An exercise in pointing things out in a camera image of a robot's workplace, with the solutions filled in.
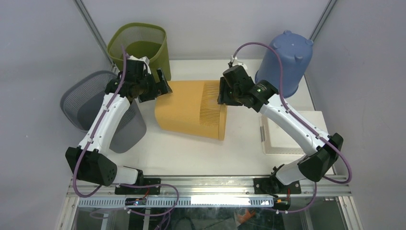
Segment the yellow mesh bin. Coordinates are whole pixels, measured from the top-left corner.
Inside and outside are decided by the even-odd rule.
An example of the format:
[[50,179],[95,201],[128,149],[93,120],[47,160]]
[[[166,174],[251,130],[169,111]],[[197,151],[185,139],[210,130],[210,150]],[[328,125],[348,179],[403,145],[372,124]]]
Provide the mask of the yellow mesh bin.
[[169,81],[172,93],[157,98],[155,119],[161,129],[223,141],[227,106],[218,104],[219,80]]

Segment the large blue plastic bucket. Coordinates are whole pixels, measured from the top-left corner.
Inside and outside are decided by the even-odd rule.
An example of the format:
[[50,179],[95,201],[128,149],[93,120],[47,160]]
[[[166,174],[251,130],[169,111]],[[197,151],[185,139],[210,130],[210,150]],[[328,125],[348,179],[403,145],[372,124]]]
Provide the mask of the large blue plastic bucket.
[[[282,92],[284,98],[296,93],[299,83],[313,55],[313,40],[289,30],[273,38],[269,46],[279,55],[282,62]],[[280,84],[280,66],[275,54],[267,50],[260,68],[255,74],[255,82],[266,80],[277,89]]]

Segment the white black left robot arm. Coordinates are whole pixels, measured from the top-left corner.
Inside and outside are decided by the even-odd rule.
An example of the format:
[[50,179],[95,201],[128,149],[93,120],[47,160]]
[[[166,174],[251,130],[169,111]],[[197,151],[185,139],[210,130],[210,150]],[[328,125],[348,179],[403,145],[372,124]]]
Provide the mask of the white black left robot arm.
[[133,195],[143,191],[141,170],[117,165],[108,156],[114,154],[110,144],[134,100],[150,101],[172,92],[162,69],[158,69],[156,81],[149,63],[146,56],[130,56],[123,70],[107,83],[89,131],[77,147],[69,147],[65,154],[76,179],[103,186],[125,184]]

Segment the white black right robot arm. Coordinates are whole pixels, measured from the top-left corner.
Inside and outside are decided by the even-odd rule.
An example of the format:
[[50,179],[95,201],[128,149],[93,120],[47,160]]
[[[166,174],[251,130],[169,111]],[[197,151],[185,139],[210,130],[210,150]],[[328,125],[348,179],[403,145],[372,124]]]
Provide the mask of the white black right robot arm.
[[343,137],[329,135],[294,109],[285,107],[278,90],[266,80],[255,83],[240,66],[223,72],[218,104],[252,108],[282,128],[301,148],[304,156],[289,164],[274,167],[268,180],[259,184],[270,195],[282,194],[289,185],[302,179],[319,182],[338,159]]

